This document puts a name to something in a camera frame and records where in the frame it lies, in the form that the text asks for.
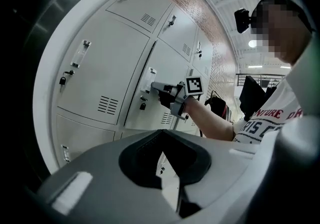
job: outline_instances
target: person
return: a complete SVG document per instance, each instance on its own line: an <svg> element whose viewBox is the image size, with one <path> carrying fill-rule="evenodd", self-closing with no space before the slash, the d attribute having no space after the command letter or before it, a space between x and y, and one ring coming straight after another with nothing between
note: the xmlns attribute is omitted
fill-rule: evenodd
<svg viewBox="0 0 320 224"><path fill-rule="evenodd" d="M304 51L312 50L313 30L304 11L291 0L260 1L251 15L251 32L263 45L267 43L275 57L292 66ZM285 77L248 122L242 119L232 125L193 97L187 98L184 111L207 138L252 144L303 114Z"/></svg>

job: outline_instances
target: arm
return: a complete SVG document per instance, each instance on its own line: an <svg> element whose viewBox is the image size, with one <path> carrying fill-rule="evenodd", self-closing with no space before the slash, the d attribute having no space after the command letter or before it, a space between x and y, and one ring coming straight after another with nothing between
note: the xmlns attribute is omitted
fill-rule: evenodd
<svg viewBox="0 0 320 224"><path fill-rule="evenodd" d="M212 113L194 97L185 101L185 111L207 138L232 141L234 129L230 122Z"/></svg>

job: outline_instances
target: ceiling light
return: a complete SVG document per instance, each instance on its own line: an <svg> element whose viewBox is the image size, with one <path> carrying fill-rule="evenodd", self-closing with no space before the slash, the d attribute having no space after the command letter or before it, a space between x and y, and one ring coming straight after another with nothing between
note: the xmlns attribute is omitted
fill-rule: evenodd
<svg viewBox="0 0 320 224"><path fill-rule="evenodd" d="M262 66L248 66L248 68L262 68Z"/></svg>
<svg viewBox="0 0 320 224"><path fill-rule="evenodd" d="M251 47L251 48L255 48L257 46L256 44L257 44L256 40L249 41L249 47Z"/></svg>

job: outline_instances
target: white locker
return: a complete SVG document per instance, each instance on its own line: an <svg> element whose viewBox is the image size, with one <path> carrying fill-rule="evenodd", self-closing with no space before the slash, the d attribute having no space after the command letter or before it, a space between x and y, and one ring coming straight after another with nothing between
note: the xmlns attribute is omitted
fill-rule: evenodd
<svg viewBox="0 0 320 224"><path fill-rule="evenodd" d="M170 114L170 109L160 104L158 92L151 90L147 94L141 91L149 68L157 72L154 81L176 85L187 75L188 63L163 41L156 42L132 99L125 127L139 130L173 129L177 118ZM142 103L146 103L145 110L140 110Z"/></svg>
<svg viewBox="0 0 320 224"><path fill-rule="evenodd" d="M199 42L201 42L201 57L196 54ZM206 78L210 79L213 48L211 42L207 39L203 31L199 30L197 40L195 41L195 54L193 55L192 65Z"/></svg>
<svg viewBox="0 0 320 224"><path fill-rule="evenodd" d="M56 130L60 150L73 160L92 147L112 142L114 131L87 126L63 116L56 116Z"/></svg>
<svg viewBox="0 0 320 224"><path fill-rule="evenodd" d="M203 87L203 90L204 90L204 94L201 95L200 102L202 104L205 104L205 101L206 101L205 98L207 96L208 85L209 85L208 81L196 69L193 69L192 72L193 72L192 73L193 76L202 76L202 83L203 83L202 87ZM188 120L184 120L184 121L179 119L177 121L177 125L175 127L175 130L183 131L183 132L185 132L185 131L193 131L193 133L196 131L196 129L197 129L197 126L194 123L194 121L191 119L191 117L189 117Z"/></svg>
<svg viewBox="0 0 320 224"><path fill-rule="evenodd" d="M170 0L117 0L107 11L153 32L170 6Z"/></svg>
<svg viewBox="0 0 320 224"><path fill-rule="evenodd" d="M91 42L79 68L70 62L83 40ZM67 76L58 106L74 114L117 124L128 85L149 38L104 13L90 19L66 54Z"/></svg>
<svg viewBox="0 0 320 224"><path fill-rule="evenodd" d="M169 26L170 21L173 19L174 24ZM175 6L158 37L190 62L196 31L195 23Z"/></svg>

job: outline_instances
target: white panel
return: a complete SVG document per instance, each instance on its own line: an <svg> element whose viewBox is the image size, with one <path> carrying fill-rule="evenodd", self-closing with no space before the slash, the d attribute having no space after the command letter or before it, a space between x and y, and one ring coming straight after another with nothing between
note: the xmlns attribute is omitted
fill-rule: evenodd
<svg viewBox="0 0 320 224"><path fill-rule="evenodd" d="M199 30L196 44L201 42L201 58L199 54L194 54L192 65L203 75L206 79L210 79L213 48L211 42L206 38L203 31Z"/></svg>
<svg viewBox="0 0 320 224"><path fill-rule="evenodd" d="M60 115L56 120L59 144L69 148L70 160L92 147L113 141L114 131L93 128Z"/></svg>
<svg viewBox="0 0 320 224"><path fill-rule="evenodd" d="M187 61L166 43L158 40L133 97L125 123L125 127L128 129L170 129L176 120L176 118L170 114L170 109L162 106L158 101L157 91L151 90L150 94L140 91L144 83L146 70L148 70L149 67L157 71L154 81L172 85L183 81L188 72ZM144 96L147 99L145 102L145 110L140 110L140 105L143 103L143 101L140 100L140 96Z"/></svg>
<svg viewBox="0 0 320 224"><path fill-rule="evenodd" d="M93 120L116 124L129 82L148 42L137 30L100 14L87 22L72 42L67 77L58 106ZM82 40L91 45L80 68L69 63Z"/></svg>
<svg viewBox="0 0 320 224"><path fill-rule="evenodd" d="M117 0L107 10L152 33L170 4L170 0Z"/></svg>
<svg viewBox="0 0 320 224"><path fill-rule="evenodd" d="M197 70L195 70L195 69L193 70L192 76L200 76L200 75L201 74ZM205 98L207 96L207 91L208 91L208 85L209 84L208 84L208 81L204 77L202 77L202 83L203 83L202 87L203 87L203 90L204 90L204 94L201 95L200 102L202 104L204 104L205 101L206 101ZM194 134L196 129L197 129L197 126L194 123L194 121L191 119L191 117L189 117L188 120L185 120L185 121L179 119L175 129L178 130L178 131L183 131L183 132L184 131L188 131L188 133L190 133L190 131L192 131L192 133Z"/></svg>
<svg viewBox="0 0 320 224"><path fill-rule="evenodd" d="M169 26L173 15L176 16L174 25ZM190 62L196 30L194 22L175 6L158 37Z"/></svg>

